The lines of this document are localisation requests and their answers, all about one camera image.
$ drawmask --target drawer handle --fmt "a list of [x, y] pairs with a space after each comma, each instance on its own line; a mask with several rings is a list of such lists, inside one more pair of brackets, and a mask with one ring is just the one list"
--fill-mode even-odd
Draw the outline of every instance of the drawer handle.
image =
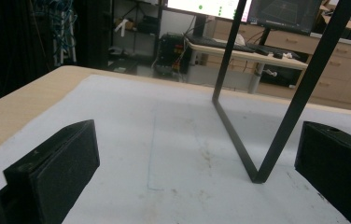
[[297, 44], [298, 40], [297, 39], [290, 39], [287, 37], [287, 42], [292, 43], [292, 44]]
[[340, 53], [347, 53], [348, 52], [347, 49], [339, 49], [339, 48], [337, 48], [336, 51], [338, 51]]
[[334, 61], [330, 61], [330, 65], [333, 65], [333, 66], [341, 66], [341, 63], [339, 62], [334, 62]]
[[318, 85], [323, 86], [323, 87], [328, 87], [330, 85], [329, 82], [318, 82]]

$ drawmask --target desk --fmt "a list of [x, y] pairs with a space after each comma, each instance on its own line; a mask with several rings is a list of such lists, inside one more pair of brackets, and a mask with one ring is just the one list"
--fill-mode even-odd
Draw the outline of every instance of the desk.
[[[188, 41], [187, 38], [186, 38], [186, 41], [188, 43], [188, 46], [193, 50], [190, 64], [194, 64], [194, 60], [196, 58], [197, 52], [206, 53], [206, 54], [213, 54], [213, 55], [217, 55], [217, 56], [222, 56], [225, 52], [225, 49], [211, 48], [211, 47], [207, 47], [207, 46], [192, 44]], [[234, 50], [232, 52], [232, 56], [236, 59], [247, 60], [247, 61], [258, 63], [257, 70], [249, 83], [249, 87], [248, 87], [249, 93], [255, 93], [255, 91], [257, 90], [257, 87], [260, 83], [260, 77], [262, 74], [263, 66], [266, 63], [271, 64], [271, 65], [275, 65], [275, 66], [294, 68], [294, 69], [298, 69], [298, 70], [303, 70], [303, 69], [307, 68], [306, 63], [301, 63], [297, 60], [289, 59], [289, 58], [285, 58], [285, 57], [283, 59], [276, 59], [271, 54], [268, 56], [264, 56], [264, 55], [260, 55], [258, 53], [248, 53], [248, 52]]]
[[[212, 91], [61, 67], [0, 99], [0, 188], [3, 167], [63, 126], [95, 119], [101, 166], [64, 223], [347, 223], [294, 170], [302, 124], [271, 178], [252, 184]], [[223, 91], [221, 103], [260, 164], [288, 102]], [[351, 133], [351, 111], [308, 105], [302, 119]]]

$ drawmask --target black metal frame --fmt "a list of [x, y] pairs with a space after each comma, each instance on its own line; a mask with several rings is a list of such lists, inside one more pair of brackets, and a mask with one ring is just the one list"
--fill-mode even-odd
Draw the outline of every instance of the black metal frame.
[[228, 134], [233, 141], [234, 146], [236, 147], [236, 150], [248, 172], [251, 181], [256, 184], [262, 184], [266, 182], [278, 158], [280, 157], [280, 154], [283, 151], [283, 148], [286, 145], [286, 142], [289, 139], [292, 130], [294, 129], [299, 117], [301, 116], [301, 113], [304, 110], [304, 107], [306, 106], [307, 101], [309, 100], [309, 97], [312, 94], [313, 89], [315, 88], [316, 83], [318, 82], [321, 73], [323, 72], [330, 58], [330, 55], [335, 49], [341, 37], [341, 34], [351, 17], [351, 0], [341, 0], [338, 2], [331, 20], [317, 45], [315, 54], [313, 55], [311, 62], [306, 68], [306, 72], [301, 81], [301, 84], [291, 100], [286, 115], [284, 116], [280, 127], [274, 136], [274, 140], [269, 147], [269, 150], [259, 170], [255, 167], [254, 162], [248, 155], [246, 147], [243, 145], [242, 140], [233, 128], [231, 121], [229, 120], [218, 100], [245, 6], [246, 0], [239, 1], [236, 9], [236, 14], [234, 15], [228, 44], [223, 56], [222, 65], [219, 69], [218, 79], [212, 100], [214, 107], [216, 108], [223, 124], [225, 125], [226, 130], [228, 131]]

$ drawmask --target monitor screen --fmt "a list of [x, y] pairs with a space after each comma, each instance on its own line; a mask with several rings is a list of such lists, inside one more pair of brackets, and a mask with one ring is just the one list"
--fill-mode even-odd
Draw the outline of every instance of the monitor screen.
[[320, 5], [321, 0], [253, 0], [247, 22], [309, 35]]
[[[252, 1], [246, 1], [242, 22], [247, 22]], [[227, 20], [233, 20], [238, 3], [238, 0], [164, 0], [164, 6], [170, 9], [215, 16]]]

